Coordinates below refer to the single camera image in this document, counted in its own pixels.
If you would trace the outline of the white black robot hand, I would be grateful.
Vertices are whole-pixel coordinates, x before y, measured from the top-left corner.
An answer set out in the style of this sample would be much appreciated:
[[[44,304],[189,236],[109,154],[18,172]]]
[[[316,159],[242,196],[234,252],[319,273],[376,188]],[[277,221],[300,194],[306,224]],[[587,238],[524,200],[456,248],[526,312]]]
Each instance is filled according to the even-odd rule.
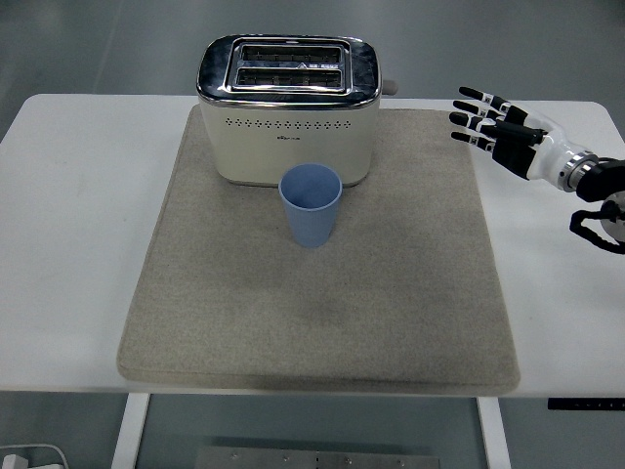
[[[490,153],[495,162],[525,180],[542,179],[572,192],[576,168],[597,159],[538,111],[469,87],[461,87],[459,93],[466,99],[453,103],[449,120],[460,129],[451,137]]]

